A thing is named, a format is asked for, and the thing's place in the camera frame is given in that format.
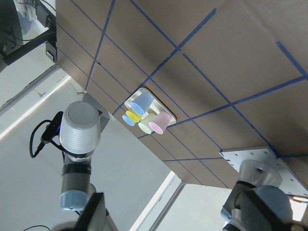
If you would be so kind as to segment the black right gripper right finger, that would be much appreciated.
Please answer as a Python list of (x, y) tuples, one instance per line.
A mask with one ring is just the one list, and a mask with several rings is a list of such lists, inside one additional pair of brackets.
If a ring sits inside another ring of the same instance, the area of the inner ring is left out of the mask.
[(250, 189), (241, 196), (241, 222), (247, 231), (289, 230), (289, 199), (280, 189)]

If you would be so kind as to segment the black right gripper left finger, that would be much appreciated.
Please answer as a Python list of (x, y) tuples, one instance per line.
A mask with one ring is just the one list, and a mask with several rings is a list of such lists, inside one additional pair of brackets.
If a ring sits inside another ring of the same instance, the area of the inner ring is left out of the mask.
[(74, 231), (103, 231), (106, 220), (104, 193), (93, 193), (76, 222)]

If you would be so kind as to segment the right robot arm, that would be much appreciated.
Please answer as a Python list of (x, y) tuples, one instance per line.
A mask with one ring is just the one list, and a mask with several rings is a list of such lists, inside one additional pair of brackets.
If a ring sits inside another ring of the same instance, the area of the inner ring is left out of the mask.
[(244, 160), (240, 177), (222, 207), (225, 231), (304, 231), (293, 221), (288, 196), (279, 189), (282, 178), (274, 168)]

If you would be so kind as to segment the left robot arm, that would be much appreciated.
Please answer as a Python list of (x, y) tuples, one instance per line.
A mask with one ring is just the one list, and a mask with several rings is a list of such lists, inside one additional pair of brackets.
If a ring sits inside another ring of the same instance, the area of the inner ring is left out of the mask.
[(117, 230), (105, 208), (104, 193), (96, 192), (90, 183), (92, 154), (93, 151), (64, 154), (60, 207), (63, 211), (78, 212), (79, 217), (54, 227), (54, 231)]

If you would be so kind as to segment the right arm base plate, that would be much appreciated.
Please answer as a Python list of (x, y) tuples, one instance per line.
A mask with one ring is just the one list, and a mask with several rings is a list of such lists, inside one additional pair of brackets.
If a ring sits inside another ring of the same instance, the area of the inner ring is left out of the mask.
[(256, 187), (272, 185), (289, 195), (308, 195), (307, 185), (268, 146), (225, 149), (220, 154), (239, 173), (240, 181)]

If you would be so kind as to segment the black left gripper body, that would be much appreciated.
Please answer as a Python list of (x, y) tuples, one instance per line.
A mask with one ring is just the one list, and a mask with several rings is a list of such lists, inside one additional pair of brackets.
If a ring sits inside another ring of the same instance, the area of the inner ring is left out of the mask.
[(64, 165), (77, 164), (77, 165), (91, 165), (91, 158), (93, 151), (85, 154), (74, 154), (70, 152), (64, 153)]

